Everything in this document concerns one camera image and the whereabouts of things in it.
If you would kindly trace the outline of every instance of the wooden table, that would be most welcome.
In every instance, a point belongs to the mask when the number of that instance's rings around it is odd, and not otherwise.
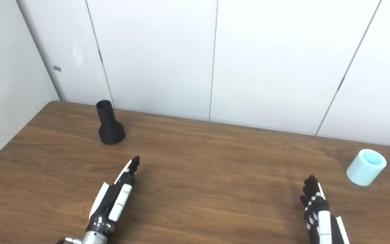
[[[104,145],[93,106],[51,102],[0,151],[0,244],[81,238],[103,182],[139,155],[111,244],[309,244],[303,180],[322,183],[353,244],[390,243],[390,147],[116,110]],[[345,169],[362,148],[388,166],[368,187]]]

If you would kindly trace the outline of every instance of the light blue cup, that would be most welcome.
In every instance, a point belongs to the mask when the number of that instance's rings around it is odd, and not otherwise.
[[[367,186],[386,167],[384,156],[371,149],[359,151],[346,173],[348,178],[355,184]]]

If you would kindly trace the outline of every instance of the white plastic panel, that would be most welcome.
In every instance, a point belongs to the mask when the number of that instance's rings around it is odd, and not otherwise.
[[[111,100],[84,0],[18,0],[61,99]]]
[[[390,0],[381,2],[318,135],[390,145]]]
[[[0,150],[58,100],[16,1],[0,1]]]
[[[211,120],[315,135],[378,0],[220,0]]]
[[[216,0],[88,0],[116,108],[209,119]]]

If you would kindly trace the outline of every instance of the robotic hand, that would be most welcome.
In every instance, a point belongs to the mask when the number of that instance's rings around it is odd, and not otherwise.
[[[328,201],[314,176],[305,179],[303,193],[300,201],[305,207],[304,220],[311,244],[350,244],[341,217],[330,214]]]
[[[62,244],[65,241],[73,244],[106,244],[115,230],[116,223],[135,183],[133,173],[138,165],[139,156],[136,156],[126,164],[114,184],[103,183],[91,208],[90,223],[82,240],[66,237],[56,244]]]

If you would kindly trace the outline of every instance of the black vase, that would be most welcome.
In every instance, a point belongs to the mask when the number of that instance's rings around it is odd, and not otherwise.
[[[121,142],[126,133],[124,126],[115,119],[112,104],[109,100],[102,100],[96,104],[97,113],[99,114],[100,125],[99,137],[104,144],[114,145]]]

